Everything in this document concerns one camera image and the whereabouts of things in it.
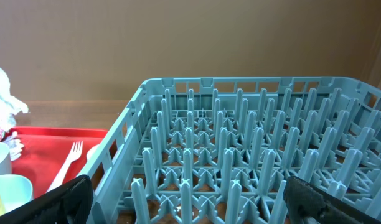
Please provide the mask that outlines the white napkin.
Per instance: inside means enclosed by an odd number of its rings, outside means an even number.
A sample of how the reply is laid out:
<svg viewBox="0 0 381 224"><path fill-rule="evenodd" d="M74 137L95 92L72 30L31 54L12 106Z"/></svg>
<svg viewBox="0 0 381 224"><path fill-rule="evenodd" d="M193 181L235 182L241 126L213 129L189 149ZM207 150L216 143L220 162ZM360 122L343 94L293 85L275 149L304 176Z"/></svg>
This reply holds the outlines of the white napkin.
<svg viewBox="0 0 381 224"><path fill-rule="evenodd" d="M0 142L6 143L9 147L12 161L20 158L24 145L17 139L17 132L14 131L4 140L4 135L15 125L15 115L18 113L28 113L29 107L15 96L11 95L11 83L6 72L0 67Z"/></svg>

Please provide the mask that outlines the light blue bowl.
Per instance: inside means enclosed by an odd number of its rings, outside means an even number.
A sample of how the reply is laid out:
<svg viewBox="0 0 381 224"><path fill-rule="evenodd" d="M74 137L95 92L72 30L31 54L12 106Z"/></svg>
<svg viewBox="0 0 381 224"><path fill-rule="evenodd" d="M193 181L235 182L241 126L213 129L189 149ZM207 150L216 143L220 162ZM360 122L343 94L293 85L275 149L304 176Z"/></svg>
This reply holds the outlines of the light blue bowl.
<svg viewBox="0 0 381 224"><path fill-rule="evenodd" d="M0 175L0 196L6 212L15 210L33 200L32 183L22 175Z"/></svg>

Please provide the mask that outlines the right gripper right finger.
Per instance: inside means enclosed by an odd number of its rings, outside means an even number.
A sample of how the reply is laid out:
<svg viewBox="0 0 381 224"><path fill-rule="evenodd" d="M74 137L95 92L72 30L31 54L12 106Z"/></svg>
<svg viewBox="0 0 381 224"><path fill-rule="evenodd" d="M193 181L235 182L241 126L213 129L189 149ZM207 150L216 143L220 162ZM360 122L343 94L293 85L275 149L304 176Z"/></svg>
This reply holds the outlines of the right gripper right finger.
<svg viewBox="0 0 381 224"><path fill-rule="evenodd" d="M292 224L380 223L296 176L287 178L283 199Z"/></svg>

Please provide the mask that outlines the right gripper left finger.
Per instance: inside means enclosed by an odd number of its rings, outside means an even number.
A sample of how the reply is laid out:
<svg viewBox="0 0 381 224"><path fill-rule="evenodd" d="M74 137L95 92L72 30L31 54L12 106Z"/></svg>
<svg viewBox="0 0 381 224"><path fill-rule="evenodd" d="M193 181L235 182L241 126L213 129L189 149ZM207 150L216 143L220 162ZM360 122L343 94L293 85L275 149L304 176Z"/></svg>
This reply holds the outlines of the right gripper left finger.
<svg viewBox="0 0 381 224"><path fill-rule="evenodd" d="M0 224L86 224L93 204L88 175L80 175L0 216Z"/></svg>

